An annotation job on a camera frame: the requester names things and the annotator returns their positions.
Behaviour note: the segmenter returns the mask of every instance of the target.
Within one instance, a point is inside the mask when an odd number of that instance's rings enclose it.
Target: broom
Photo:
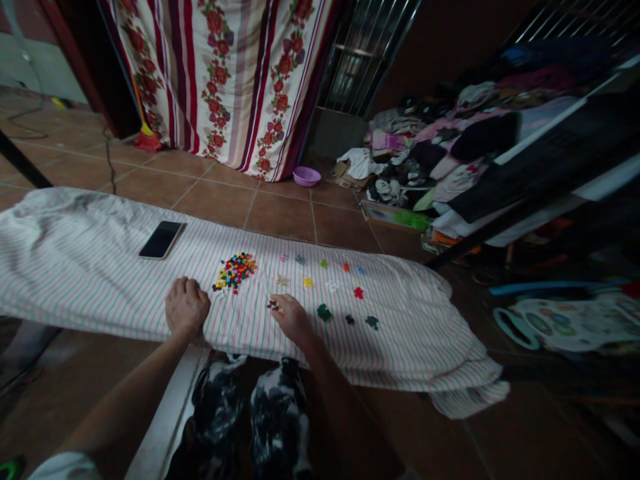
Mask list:
[[[138,87],[135,84],[135,79],[133,78],[133,74],[129,72],[131,75],[131,82],[133,84],[133,91],[135,92],[135,100],[138,103],[138,110],[140,110],[140,118],[142,120],[142,127],[140,127],[140,134],[138,138],[133,142],[133,146],[137,149],[148,151],[151,153],[155,153],[157,151],[162,150],[162,144],[160,140],[155,136],[154,132],[149,128],[146,120],[145,120],[145,112],[142,108],[142,103],[140,102],[140,94],[138,93]]]

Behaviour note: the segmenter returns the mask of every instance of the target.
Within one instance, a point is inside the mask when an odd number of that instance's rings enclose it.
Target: hand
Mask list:
[[[320,337],[313,331],[307,313],[298,300],[288,294],[272,295],[271,300],[278,303],[278,310],[271,309],[271,315],[282,328],[282,332],[300,350],[304,351],[315,341],[320,340]]]
[[[169,330],[173,333],[188,330],[189,339],[194,340],[201,332],[211,302],[196,280],[182,277],[173,282],[165,305]]]

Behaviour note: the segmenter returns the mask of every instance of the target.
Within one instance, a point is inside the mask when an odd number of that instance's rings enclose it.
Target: pile of colorful beads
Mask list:
[[[213,286],[213,291],[222,290],[223,288],[233,288],[233,293],[238,294],[238,286],[242,283],[242,280],[246,280],[250,275],[253,275],[257,266],[255,260],[252,260],[253,255],[246,254],[244,252],[232,256],[226,262],[220,260],[220,263],[224,264],[218,280],[216,280]]]

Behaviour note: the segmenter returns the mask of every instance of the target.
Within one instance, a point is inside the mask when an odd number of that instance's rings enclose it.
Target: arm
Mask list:
[[[176,280],[165,300],[171,336],[109,392],[56,453],[79,451],[105,478],[123,478],[173,372],[211,306],[195,280]]]
[[[402,460],[318,337],[307,314],[290,295],[272,295],[279,309],[272,316],[304,353],[319,385],[341,460],[354,478],[396,479],[406,470]]]

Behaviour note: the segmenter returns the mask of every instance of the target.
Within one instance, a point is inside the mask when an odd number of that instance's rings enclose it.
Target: striped fabric cover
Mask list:
[[[342,0],[102,2],[164,145],[265,181],[290,176]]]
[[[138,258],[162,220],[187,226],[166,260]],[[255,258],[255,274],[237,295],[213,293],[220,261],[241,252]],[[288,286],[277,284],[278,274]],[[161,341],[169,334],[164,297],[182,275],[197,279],[211,296],[204,334],[214,349],[271,360],[288,355],[304,364],[266,308],[271,293],[289,293],[355,385],[430,392],[451,418],[498,402],[509,390],[496,381],[500,366],[449,301],[448,283],[417,263],[258,235],[65,187],[31,192],[0,214],[2,314]],[[305,288],[307,277],[312,288]],[[330,281],[339,285],[334,293]],[[357,287],[362,299],[353,292]],[[322,303],[333,314],[326,323],[317,315]],[[347,324],[348,314],[355,324]],[[365,322],[368,316],[379,320],[378,330]]]

